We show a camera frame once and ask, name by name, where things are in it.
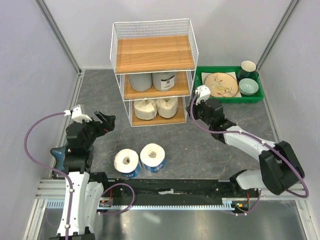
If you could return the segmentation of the grey paper towel roll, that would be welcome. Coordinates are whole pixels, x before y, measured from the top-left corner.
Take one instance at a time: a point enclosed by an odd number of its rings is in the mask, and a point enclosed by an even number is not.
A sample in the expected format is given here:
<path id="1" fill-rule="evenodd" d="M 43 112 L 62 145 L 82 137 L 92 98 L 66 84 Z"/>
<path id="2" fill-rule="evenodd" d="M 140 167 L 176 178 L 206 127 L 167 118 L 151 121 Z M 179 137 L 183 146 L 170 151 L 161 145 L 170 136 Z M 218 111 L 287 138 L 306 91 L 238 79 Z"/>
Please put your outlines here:
<path id="1" fill-rule="evenodd" d="M 154 72 L 152 73 L 152 84 L 156 90 L 166 92 L 175 86 L 176 72 Z"/>

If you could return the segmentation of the cream roll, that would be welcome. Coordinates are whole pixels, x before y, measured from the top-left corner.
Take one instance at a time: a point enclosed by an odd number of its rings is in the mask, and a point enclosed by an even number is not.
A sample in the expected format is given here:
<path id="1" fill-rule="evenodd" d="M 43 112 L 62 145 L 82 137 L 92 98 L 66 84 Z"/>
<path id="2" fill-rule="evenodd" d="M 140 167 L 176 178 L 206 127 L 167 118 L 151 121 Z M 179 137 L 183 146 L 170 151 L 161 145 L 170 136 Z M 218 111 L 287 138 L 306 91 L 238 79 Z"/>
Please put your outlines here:
<path id="1" fill-rule="evenodd" d="M 178 110 L 178 98 L 169 97 L 169 98 L 159 98 L 156 101 L 157 112 L 162 118 L 172 118 Z"/>
<path id="2" fill-rule="evenodd" d="M 135 116 L 140 120 L 153 120 L 157 114 L 157 105 L 155 100 L 135 100 L 134 103 Z"/>

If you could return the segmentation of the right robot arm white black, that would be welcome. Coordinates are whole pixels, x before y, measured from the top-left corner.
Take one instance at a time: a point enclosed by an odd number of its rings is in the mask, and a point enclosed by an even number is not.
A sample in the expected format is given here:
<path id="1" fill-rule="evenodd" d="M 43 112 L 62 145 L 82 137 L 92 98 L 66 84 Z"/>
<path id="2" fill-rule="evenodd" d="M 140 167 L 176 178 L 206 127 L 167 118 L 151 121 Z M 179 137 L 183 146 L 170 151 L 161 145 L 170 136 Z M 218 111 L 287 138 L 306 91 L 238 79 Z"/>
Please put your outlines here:
<path id="1" fill-rule="evenodd" d="M 300 198 L 309 196 L 304 170 L 288 142 L 269 141 L 244 131 L 225 118 L 220 101 L 213 98 L 198 100 L 194 97 L 187 111 L 194 123 L 201 120 L 207 126 L 200 126 L 200 129 L 210 133 L 214 139 L 258 161 L 257 170 L 243 169 L 230 177 L 229 191 L 233 196 L 240 197 L 254 188 L 266 188 L 274 195 L 288 192 Z"/>

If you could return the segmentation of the white wire wooden shelf rack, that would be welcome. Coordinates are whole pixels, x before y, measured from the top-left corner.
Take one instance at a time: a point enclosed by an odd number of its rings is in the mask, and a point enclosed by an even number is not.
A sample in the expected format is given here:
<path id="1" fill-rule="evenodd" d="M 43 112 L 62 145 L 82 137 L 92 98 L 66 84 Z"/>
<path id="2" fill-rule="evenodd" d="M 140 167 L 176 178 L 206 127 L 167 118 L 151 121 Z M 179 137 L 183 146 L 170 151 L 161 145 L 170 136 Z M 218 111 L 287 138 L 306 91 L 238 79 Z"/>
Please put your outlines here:
<path id="1" fill-rule="evenodd" d="M 194 86 L 199 51 L 189 18 L 115 22 L 112 26 L 110 61 L 122 102 L 132 127 L 182 124 L 187 120 L 186 102 Z M 136 91 L 129 76 L 175 74 L 174 86 L 167 91 L 151 86 Z M 144 120 L 136 116 L 134 102 L 177 98 L 177 112 L 171 118 L 157 115 Z"/>

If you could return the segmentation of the blue roll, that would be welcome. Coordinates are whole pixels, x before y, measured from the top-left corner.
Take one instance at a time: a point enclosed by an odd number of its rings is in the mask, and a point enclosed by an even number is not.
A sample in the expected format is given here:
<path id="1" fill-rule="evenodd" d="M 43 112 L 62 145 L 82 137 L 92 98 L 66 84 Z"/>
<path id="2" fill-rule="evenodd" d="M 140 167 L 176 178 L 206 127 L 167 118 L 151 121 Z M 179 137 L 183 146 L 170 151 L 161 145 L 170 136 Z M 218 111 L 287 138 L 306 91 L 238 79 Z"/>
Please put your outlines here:
<path id="1" fill-rule="evenodd" d="M 150 173 L 158 173 L 166 164 L 165 150 L 155 143 L 147 144 L 139 156 L 142 165 Z"/>
<path id="2" fill-rule="evenodd" d="M 114 167 L 124 177 L 132 179 L 137 177 L 141 171 L 140 159 L 136 151 L 122 149 L 114 158 Z"/>

